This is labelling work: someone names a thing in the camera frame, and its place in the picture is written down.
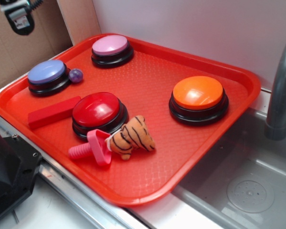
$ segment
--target orange button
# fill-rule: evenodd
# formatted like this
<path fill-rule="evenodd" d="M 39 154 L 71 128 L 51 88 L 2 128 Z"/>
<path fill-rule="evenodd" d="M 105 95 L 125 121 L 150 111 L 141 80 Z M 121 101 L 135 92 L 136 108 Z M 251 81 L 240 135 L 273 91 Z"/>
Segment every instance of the orange button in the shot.
<path fill-rule="evenodd" d="M 189 110 L 215 106 L 223 97 L 223 86 L 208 76 L 192 76 L 181 80 L 173 89 L 176 103 Z"/>

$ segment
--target sink basin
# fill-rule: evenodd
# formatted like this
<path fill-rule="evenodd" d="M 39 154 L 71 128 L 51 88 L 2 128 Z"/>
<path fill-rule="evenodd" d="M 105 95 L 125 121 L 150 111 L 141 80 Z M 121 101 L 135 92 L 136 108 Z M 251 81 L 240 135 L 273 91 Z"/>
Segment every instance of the sink basin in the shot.
<path fill-rule="evenodd" d="M 248 109 L 173 191 L 223 228 L 286 228 L 286 139 Z"/>

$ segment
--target button top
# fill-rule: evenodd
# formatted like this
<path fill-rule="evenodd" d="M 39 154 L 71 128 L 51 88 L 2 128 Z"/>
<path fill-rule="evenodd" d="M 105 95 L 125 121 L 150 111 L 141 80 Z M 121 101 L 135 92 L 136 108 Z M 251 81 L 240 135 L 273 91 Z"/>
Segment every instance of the button top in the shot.
<path fill-rule="evenodd" d="M 127 48 L 127 38 L 121 35 L 102 37 L 92 45 L 95 54 L 101 56 L 117 54 Z"/>
<path fill-rule="evenodd" d="M 116 96 L 99 92 L 80 100 L 72 116 L 78 125 L 90 128 L 107 124 L 117 116 L 119 110 L 120 103 Z"/>
<path fill-rule="evenodd" d="M 173 89 L 176 103 L 189 110 L 204 110 L 215 106 L 223 97 L 219 81 L 208 76 L 192 76 L 178 82 Z"/>
<path fill-rule="evenodd" d="M 50 60 L 37 64 L 28 73 L 31 83 L 48 83 L 58 78 L 65 71 L 65 65 L 60 60 Z"/>

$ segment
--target plastic tray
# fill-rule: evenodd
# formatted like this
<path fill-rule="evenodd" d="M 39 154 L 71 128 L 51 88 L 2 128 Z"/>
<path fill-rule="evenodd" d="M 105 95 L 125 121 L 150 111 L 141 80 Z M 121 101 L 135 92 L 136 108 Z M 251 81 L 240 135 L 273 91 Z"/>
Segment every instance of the plastic tray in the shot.
<path fill-rule="evenodd" d="M 225 133 L 256 99 L 260 82 L 251 72 L 198 56 L 128 38 L 134 58 L 127 64 L 100 69 L 91 61 L 92 44 L 98 35 L 84 40 L 56 59 L 79 68 L 84 80 L 50 97 L 34 97 L 27 76 L 0 93 L 0 115 L 47 152 L 103 198 L 122 207 L 155 201 L 172 191 L 186 173 Z M 176 83 L 194 75 L 206 75 L 221 82 L 230 104 L 226 116 L 212 125 L 192 127 L 176 122 L 168 102 Z M 113 154 L 108 166 L 100 167 L 93 157 L 72 161 L 68 149 L 82 144 L 72 130 L 72 118 L 31 130 L 28 113 L 95 92 L 116 95 L 130 117 L 143 115 L 156 150 L 136 150 L 130 160 Z"/>

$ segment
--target purple button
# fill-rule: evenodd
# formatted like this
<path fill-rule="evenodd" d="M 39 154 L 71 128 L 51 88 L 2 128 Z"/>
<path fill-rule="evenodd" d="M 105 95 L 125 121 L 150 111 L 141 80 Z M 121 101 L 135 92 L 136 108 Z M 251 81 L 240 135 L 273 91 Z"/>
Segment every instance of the purple button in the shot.
<path fill-rule="evenodd" d="M 92 49 L 95 54 L 101 56 L 113 55 L 127 48 L 127 38 L 121 35 L 109 35 L 97 40 Z"/>
<path fill-rule="evenodd" d="M 30 70 L 28 79 L 34 84 L 48 83 L 58 78 L 64 71 L 65 65 L 62 61 L 45 61 L 37 64 Z"/>

